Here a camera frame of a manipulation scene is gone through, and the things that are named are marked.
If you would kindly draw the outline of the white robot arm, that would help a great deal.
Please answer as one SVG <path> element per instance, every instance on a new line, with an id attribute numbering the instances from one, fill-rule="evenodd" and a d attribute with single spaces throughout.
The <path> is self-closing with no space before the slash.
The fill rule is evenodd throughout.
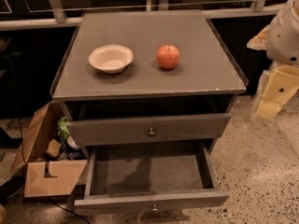
<path id="1" fill-rule="evenodd" d="M 277 67 L 268 73 L 256 115 L 272 119 L 299 90 L 299 0 L 284 7 L 248 43 L 249 49 L 265 50 Z"/>

